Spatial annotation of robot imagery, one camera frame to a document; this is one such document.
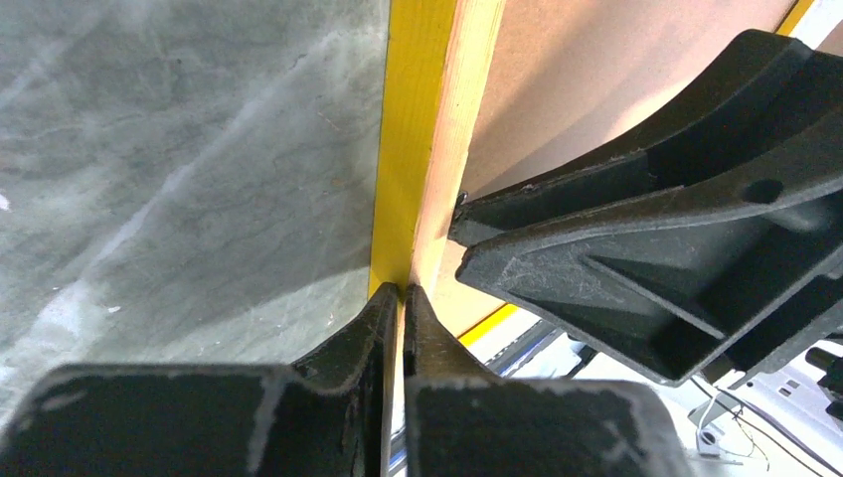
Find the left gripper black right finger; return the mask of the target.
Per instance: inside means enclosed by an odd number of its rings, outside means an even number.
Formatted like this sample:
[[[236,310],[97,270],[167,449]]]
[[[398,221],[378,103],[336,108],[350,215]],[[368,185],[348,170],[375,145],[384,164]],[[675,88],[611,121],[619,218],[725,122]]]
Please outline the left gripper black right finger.
[[[634,382],[505,379],[406,295],[407,472],[411,476],[689,476],[671,415]]]

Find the brown cardboard backing board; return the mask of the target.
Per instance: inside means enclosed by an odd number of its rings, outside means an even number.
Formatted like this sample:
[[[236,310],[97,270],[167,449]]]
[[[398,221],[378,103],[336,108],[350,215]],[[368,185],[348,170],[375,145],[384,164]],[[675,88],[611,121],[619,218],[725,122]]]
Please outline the brown cardboard backing board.
[[[460,190],[479,198],[629,130],[738,33],[788,34],[797,1],[510,1]]]

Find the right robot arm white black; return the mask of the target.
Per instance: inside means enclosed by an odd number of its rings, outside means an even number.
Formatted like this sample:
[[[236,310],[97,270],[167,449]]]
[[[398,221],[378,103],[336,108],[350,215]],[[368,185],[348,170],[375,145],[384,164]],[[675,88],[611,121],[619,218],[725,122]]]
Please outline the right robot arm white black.
[[[837,475],[842,59],[738,34],[674,98],[561,167],[478,198],[456,279],[517,309],[507,375],[631,381],[696,474]]]

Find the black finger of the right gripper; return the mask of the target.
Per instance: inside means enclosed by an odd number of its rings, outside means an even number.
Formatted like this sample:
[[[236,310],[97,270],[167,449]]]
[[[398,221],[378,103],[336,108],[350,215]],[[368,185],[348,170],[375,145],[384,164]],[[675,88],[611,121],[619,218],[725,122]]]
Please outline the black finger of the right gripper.
[[[842,322],[842,115],[702,183],[473,246],[457,279],[676,386]]]
[[[842,59],[759,30],[738,34],[684,89],[615,139],[456,208],[449,239],[504,233],[656,191],[761,156],[842,103]]]

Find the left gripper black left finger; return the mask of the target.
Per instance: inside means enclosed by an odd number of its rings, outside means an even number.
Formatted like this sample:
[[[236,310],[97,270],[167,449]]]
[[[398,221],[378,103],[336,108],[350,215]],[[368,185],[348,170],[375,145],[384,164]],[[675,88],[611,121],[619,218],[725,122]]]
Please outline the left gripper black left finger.
[[[26,395],[5,476],[382,476],[399,289],[290,364],[77,364]]]

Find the yellow wooden picture frame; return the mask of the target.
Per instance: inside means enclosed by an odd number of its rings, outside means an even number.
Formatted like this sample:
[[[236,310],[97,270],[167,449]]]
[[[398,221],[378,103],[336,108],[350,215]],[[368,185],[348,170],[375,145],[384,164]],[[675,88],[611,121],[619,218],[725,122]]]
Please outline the yellow wooden picture frame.
[[[424,291],[455,210],[503,5],[390,5],[370,285]]]

